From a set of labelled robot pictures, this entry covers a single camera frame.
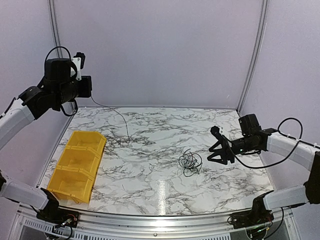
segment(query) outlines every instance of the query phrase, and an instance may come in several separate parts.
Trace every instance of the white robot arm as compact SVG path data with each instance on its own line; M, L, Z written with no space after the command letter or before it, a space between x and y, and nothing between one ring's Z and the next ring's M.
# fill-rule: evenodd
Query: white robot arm
M271 191L256 197L251 210L231 214L230 222L233 227L235 229L250 227L273 220L271 210L276 208L295 208L306 203L320 204L320 148L316 144L312 145L284 135L273 128L262 130L254 114L241 117L239 123L243 137L232 141L222 135L217 126L211 128L211 133L218 142L209 149L212 154L207 157L208 161L227 165L228 161L234 163L237 159L245 167L262 169L271 166L250 167L237 155L246 155L252 151L253 153L269 151L298 163L310 171L310 175L304 185Z
M66 102L74 102L75 111L78 110L75 98L89 98L92 91L91 77L80 74L84 60L85 55L80 52L74 58L46 59L44 77L40 83L29 87L17 99L14 98L0 115L0 150L21 129L47 110L62 110L66 116L70 116L62 106ZM0 197L31 205L38 209L37 217L48 222L63 224L68 214L79 215L74 211L60 209L57 199L46 189L29 186L1 171Z

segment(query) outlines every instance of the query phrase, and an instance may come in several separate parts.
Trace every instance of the white wall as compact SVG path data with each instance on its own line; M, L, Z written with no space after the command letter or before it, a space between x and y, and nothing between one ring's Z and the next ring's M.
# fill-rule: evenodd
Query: white wall
M56 10L61 44L85 52L101 104L236 108L261 4L68 0Z
M320 143L320 1L271 1L263 45L242 115L255 113L262 128L300 119L303 139ZM294 136L299 125L283 131ZM281 159L264 153L263 160ZM309 173L292 161L269 168L277 189L303 184ZM319 239L320 205L294 210L302 240Z
M0 2L0 111L13 97L37 85L44 60L54 47L47 1ZM33 185L67 118L47 112L24 128L0 151L0 169ZM0 240L6 240L18 205L0 198Z

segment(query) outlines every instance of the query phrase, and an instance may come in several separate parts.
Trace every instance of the black cable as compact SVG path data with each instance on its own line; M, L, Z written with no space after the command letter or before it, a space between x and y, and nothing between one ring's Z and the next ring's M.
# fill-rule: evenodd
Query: black cable
M230 218L231 218L231 217L232 217L232 216L229 216L228 219L226 220L226 222L227 222L228 224L230 224L230 225L233 224L232 222L230 222Z
M270 224L269 228L271 228L273 225L274 225L274 222L271 221L271 224Z
M39 213L36 209L35 209L35 207L34 206L31 206L30 205L30 207L33 209L33 211L35 211L37 214Z
M301 137L302 137L302 135L303 135L303 131L304 131L304 127L303 127L302 123L301 123L298 119L296 119L296 118L294 118L294 117L288 117L288 118L286 118L285 120L283 120L283 121L279 124L279 126L278 126L278 128L277 128L277 131L278 131L281 135L287 137L287 135L285 135L284 133L282 133L282 132L280 131L280 127L281 127L281 125L282 125L283 123L285 123L285 122L288 121L288 120L295 120L295 121L297 121L297 122L300 124L301 131L300 131L300 135L299 135L299 140L297 141L296 145L293 147L293 149L291 150L291 152L290 152L284 159L282 159L281 161L278 161L278 162L275 162L275 163L272 163L272 164L266 165L266 166L248 166L248 165L246 165L245 163L243 163L243 162L235 155L235 153L232 151L232 149L231 149L231 147L230 147L229 144L227 144L228 149L230 150L230 152L232 153L232 155L234 156L234 158L239 161L239 163L241 163L243 166L245 166L246 168L249 168L249 169L266 169L266 168L270 168L270 167L273 167L273 166L275 166L275 165L281 164L281 163L283 163L285 160L287 160L287 159L291 156L291 154L296 150L296 148L298 147L298 145L299 145L299 143L300 143L300 139L301 139ZM232 141L230 141L228 138L226 138L225 136L223 136L223 137L224 137L228 142L232 143Z
M77 101L74 99L73 101L71 101L71 103L74 103L74 112L73 112L72 114L66 113L66 111L65 111L65 109L64 109L64 106L62 106L62 105L60 106L61 111L62 111L63 114L64 114L65 116L67 116L67 117L72 117L72 116L76 115L77 112L78 112L78 104L77 104Z
M185 177L191 177L194 174L199 173L203 164L202 157L198 153L192 153L189 150L190 149L186 150L178 159L178 163L183 168L183 175ZM186 170L192 172L192 174L187 175Z
M261 151L259 150L259 151L241 153L241 155L246 156L246 155L253 155L253 154L260 154L260 153L261 153Z
M125 117L124 117L120 112L118 112L117 110L115 110L114 108L112 108L112 107L110 107L110 106L102 105L102 104L100 104L100 103L97 103L92 96L91 96L91 99L92 99L92 101L93 101L95 104L97 104L97 105L99 105L99 106L101 106L101 107L108 108L108 109L116 112L118 115L120 115L120 116L123 118L124 123L125 123L125 128L126 128L126 135L128 136L128 139L129 139L129 141L130 141L129 131L128 131L128 124L127 124L127 121L126 121Z
M283 221L284 221L284 218L285 218L285 212L284 212L284 209L283 208L281 208L281 211L282 211L282 218L281 218L281 221L280 221L280 224L278 225L278 227L269 235L269 236L267 236L267 237L265 237L264 239L268 239L268 238L270 238L273 234L275 234L275 232L276 231L278 231L279 230L279 228L281 227L281 224L283 223Z
M74 232L72 229L72 226L67 225L70 228L70 235L65 239L65 240L69 240L72 237L72 233Z
M71 59L71 54L70 54L69 50L68 50L66 47L64 47L64 46L56 46L56 47L52 48L52 49L48 52L48 54L47 54L46 57L45 57L44 63L46 63L46 61L47 61L50 53L52 53L52 51L53 51L53 50L56 50L56 49L64 49L64 50L66 50L66 52L67 52L68 55L69 55L69 59Z
M296 119L296 118L294 118L294 117L288 117L288 118L286 118L286 119L288 119L288 120L296 120L296 121L300 124L300 126L302 126L302 123L301 123L298 119ZM282 132L279 132L279 133L280 133L282 136L285 136L285 137L287 137L287 138L296 140L296 138L293 137L293 136L286 135L286 134L284 134L284 133L282 133ZM316 149L320 149L320 146L316 146L316 145L314 145L314 144L312 144L312 143L310 143L310 142L303 141L303 140L301 140L300 142L303 143L303 144L312 146L312 147L314 147L314 148L316 148Z
M9 106L6 108L6 110L3 112L4 114L6 114L8 111L9 111L9 109L11 108L11 106L12 106L12 104L14 103L14 101L16 100L16 98L14 97L14 98L12 98L12 100L11 100L11 102L10 102L10 104L9 104Z

